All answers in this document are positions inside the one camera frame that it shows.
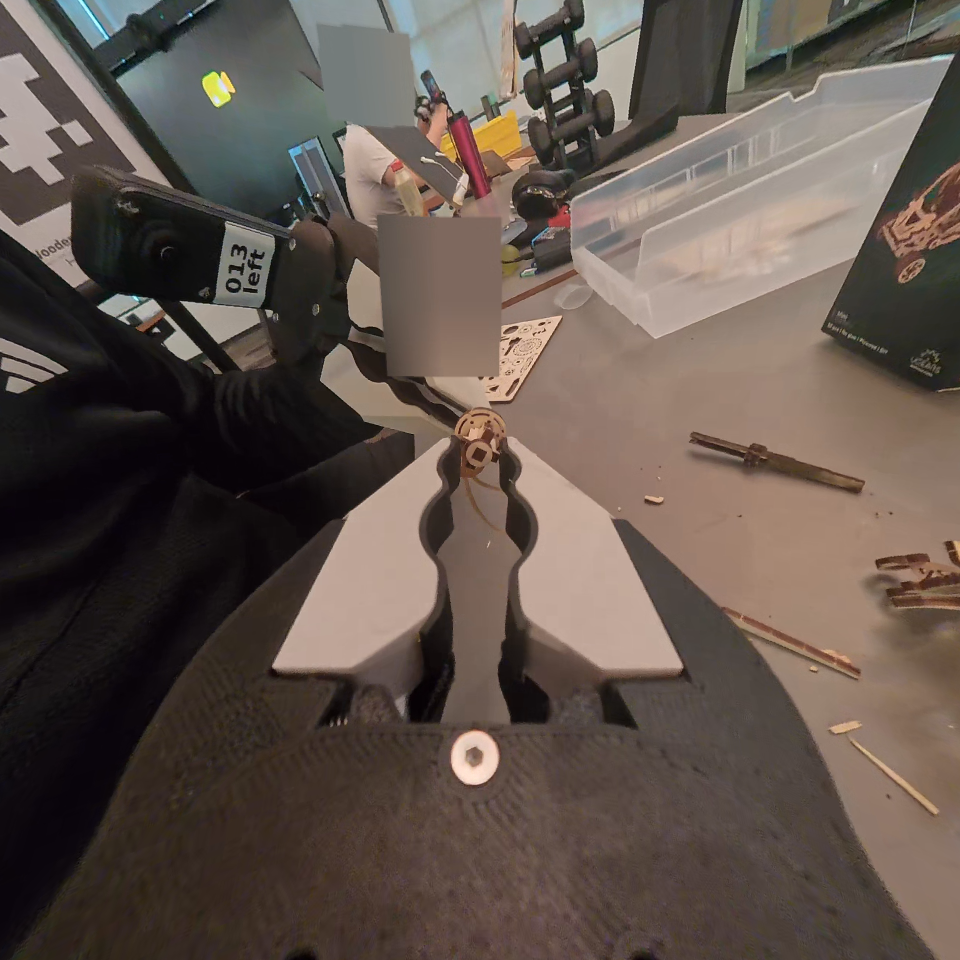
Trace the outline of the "large black screen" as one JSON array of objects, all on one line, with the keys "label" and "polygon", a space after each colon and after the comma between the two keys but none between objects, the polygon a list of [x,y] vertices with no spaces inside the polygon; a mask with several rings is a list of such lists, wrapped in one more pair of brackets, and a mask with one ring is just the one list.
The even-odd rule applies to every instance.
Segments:
[{"label": "large black screen", "polygon": [[319,66],[286,1],[211,2],[118,84],[200,197],[282,220],[301,196],[346,213]]}]

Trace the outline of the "round wooden wheel disc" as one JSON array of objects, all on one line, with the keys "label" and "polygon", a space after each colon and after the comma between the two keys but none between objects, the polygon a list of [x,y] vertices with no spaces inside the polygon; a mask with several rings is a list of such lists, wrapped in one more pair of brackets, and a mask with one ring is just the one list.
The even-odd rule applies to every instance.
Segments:
[{"label": "round wooden wheel disc", "polygon": [[[496,417],[500,420],[505,427],[505,435],[502,438],[502,441],[498,448],[491,449],[490,447],[476,442],[471,443],[467,440],[467,429],[471,425],[472,419],[477,417],[491,416]],[[481,474],[489,465],[496,464],[499,460],[501,448],[504,441],[507,438],[507,428],[506,423],[503,420],[502,416],[499,415],[496,411],[487,407],[478,407],[473,408],[469,411],[466,411],[458,420],[454,428],[454,436],[459,440],[461,444],[461,473],[471,474],[478,476]]]}]

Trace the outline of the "black headphones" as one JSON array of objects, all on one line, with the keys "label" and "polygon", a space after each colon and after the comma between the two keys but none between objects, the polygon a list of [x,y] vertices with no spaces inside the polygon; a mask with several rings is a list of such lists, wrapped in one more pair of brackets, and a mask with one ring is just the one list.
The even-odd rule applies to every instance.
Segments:
[{"label": "black headphones", "polygon": [[523,221],[549,220],[569,203],[577,180],[578,174],[569,169],[529,170],[511,186],[510,202]]}]

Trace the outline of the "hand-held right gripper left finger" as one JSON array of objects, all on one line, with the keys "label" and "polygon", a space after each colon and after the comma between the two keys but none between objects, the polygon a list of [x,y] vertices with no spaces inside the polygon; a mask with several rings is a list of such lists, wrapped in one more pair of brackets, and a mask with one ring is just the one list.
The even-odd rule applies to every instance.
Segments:
[{"label": "hand-held right gripper left finger", "polygon": [[409,716],[441,716],[454,674],[439,551],[453,532],[461,443],[437,442],[342,522],[272,670],[384,687]]}]

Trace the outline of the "yellow plastic bin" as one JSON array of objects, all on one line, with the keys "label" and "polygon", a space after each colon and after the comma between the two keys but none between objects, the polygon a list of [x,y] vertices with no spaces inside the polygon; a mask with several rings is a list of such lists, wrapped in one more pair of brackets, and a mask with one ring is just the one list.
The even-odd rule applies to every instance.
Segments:
[{"label": "yellow plastic bin", "polygon": [[519,119],[515,111],[507,110],[485,124],[473,126],[473,136],[480,154],[495,153],[506,159],[522,149]]}]

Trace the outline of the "dark wooden shaft strip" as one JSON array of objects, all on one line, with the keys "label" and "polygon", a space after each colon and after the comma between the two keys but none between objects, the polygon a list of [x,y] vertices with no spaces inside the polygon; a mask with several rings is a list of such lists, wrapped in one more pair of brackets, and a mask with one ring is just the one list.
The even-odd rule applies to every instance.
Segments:
[{"label": "dark wooden shaft strip", "polygon": [[742,633],[753,640],[774,645],[805,659],[811,665],[822,666],[847,678],[861,678],[860,668],[846,654],[817,647],[727,606],[722,606],[721,611]]}]

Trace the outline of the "black power adapter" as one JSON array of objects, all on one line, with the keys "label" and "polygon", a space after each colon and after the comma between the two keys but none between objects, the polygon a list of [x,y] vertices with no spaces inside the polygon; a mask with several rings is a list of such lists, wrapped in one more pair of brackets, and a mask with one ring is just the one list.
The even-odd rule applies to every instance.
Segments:
[{"label": "black power adapter", "polygon": [[568,226],[549,225],[531,242],[534,270],[543,274],[572,262],[571,234]]}]

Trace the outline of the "long wooden sliver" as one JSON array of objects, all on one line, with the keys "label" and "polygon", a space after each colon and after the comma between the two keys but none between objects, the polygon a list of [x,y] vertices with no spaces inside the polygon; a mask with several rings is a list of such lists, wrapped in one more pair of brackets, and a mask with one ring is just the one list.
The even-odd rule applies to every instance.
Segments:
[{"label": "long wooden sliver", "polygon": [[864,757],[868,762],[870,762],[881,774],[883,774],[891,783],[897,786],[903,793],[908,795],[916,804],[921,806],[926,813],[932,817],[937,817],[940,815],[939,807],[934,804],[926,795],[924,795],[919,789],[917,789],[912,783],[907,779],[897,773],[892,767],[886,764],[878,756],[876,756],[872,751],[868,750],[863,744],[861,744],[857,738],[846,736],[846,739],[850,745],[858,751],[858,753]]}]

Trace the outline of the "wooden buggy model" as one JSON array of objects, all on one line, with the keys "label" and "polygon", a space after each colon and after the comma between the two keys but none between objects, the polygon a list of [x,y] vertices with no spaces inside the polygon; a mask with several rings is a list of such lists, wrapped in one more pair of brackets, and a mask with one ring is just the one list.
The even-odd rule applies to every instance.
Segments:
[{"label": "wooden buggy model", "polygon": [[911,580],[886,589],[893,609],[959,611],[959,541],[950,539],[943,546],[947,563],[934,561],[928,554],[888,556],[874,561],[878,572],[913,575]]}]

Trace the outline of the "dark wooden gear axle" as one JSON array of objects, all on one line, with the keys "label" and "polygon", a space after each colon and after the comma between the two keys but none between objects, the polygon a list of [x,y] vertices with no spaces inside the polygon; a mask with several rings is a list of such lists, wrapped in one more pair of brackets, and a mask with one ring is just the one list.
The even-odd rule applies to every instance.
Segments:
[{"label": "dark wooden gear axle", "polygon": [[743,445],[696,431],[690,433],[689,442],[705,450],[734,457],[741,461],[744,467],[749,470],[766,471],[791,476],[806,482],[839,489],[846,493],[859,495],[862,493],[866,483],[857,477],[777,453],[760,443]]}]

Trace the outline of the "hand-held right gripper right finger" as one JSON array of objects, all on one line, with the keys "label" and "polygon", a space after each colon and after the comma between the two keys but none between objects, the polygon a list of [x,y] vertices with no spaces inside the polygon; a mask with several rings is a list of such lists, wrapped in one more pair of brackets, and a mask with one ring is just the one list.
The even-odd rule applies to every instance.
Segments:
[{"label": "hand-held right gripper right finger", "polygon": [[508,579],[501,692],[510,716],[577,693],[680,678],[684,665],[620,523],[515,438],[501,448]]}]

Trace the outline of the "dark model kit box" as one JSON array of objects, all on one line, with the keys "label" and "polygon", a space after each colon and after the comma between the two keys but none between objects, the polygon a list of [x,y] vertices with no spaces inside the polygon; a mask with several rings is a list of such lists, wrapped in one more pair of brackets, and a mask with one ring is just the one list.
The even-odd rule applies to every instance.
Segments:
[{"label": "dark model kit box", "polygon": [[959,390],[958,54],[822,332],[926,390]]}]

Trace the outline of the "black office chair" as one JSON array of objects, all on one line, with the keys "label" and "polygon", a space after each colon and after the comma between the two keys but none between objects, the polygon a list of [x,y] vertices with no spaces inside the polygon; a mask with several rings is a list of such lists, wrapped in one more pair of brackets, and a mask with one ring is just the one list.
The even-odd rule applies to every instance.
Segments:
[{"label": "black office chair", "polygon": [[673,133],[683,117],[724,114],[742,1],[645,2],[629,124],[598,140],[603,169]]}]

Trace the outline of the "framed marker sign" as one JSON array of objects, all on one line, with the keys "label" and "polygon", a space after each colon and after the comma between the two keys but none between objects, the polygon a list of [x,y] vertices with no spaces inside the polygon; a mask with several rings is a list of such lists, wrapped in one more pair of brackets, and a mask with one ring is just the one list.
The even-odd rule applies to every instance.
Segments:
[{"label": "framed marker sign", "polygon": [[99,72],[81,37],[49,2],[1,6],[1,225],[75,288],[89,278],[71,247],[70,191],[82,168],[103,165],[187,187],[180,170],[119,86]]}]

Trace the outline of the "wooden sheet piece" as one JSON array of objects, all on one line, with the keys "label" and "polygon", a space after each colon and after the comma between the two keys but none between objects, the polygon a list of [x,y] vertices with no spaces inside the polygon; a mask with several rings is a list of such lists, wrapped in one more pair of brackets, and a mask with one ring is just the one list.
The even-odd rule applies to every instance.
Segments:
[{"label": "wooden sheet piece", "polygon": [[557,315],[502,326],[498,373],[481,378],[488,403],[509,403],[516,398],[562,319]]}]

